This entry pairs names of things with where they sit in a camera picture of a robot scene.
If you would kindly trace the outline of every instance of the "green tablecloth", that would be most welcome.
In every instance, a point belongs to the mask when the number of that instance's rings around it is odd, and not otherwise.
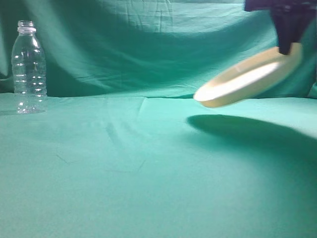
[[[277,45],[269,11],[246,12],[245,0],[2,2],[0,92],[13,92],[10,55],[18,20],[37,27],[54,97],[189,98],[230,66]],[[301,43],[296,71],[255,97],[308,97],[316,81],[316,21]],[[316,94],[313,88],[310,97]]]
[[[0,102],[0,238],[317,235],[317,100]]]

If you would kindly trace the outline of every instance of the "bottle neck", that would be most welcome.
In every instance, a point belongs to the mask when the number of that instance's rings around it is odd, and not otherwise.
[[[19,36],[34,36],[35,32],[19,32]]]
[[[36,28],[34,28],[33,25],[30,25],[30,26],[19,25],[18,32],[19,34],[24,34],[24,35],[34,35],[34,33],[36,32]]]

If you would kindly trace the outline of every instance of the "white frisbee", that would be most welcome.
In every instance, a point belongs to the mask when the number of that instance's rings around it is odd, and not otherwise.
[[[289,55],[273,47],[219,74],[199,88],[194,99],[213,108],[250,98],[284,80],[301,61],[302,44],[293,43]]]

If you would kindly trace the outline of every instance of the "plastic water bottle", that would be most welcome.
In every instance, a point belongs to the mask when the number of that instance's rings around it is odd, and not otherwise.
[[[32,21],[19,21],[18,32],[11,57],[17,112],[43,112],[47,99],[44,51]]]

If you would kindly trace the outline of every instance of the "teal backdrop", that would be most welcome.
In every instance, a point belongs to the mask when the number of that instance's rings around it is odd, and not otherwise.
[[[243,7],[243,0],[0,0],[0,92],[13,91],[10,54],[23,19],[35,22],[46,52],[49,96],[191,98],[226,68],[276,45],[269,13]],[[315,21],[302,42],[301,66],[257,98],[309,95]]]

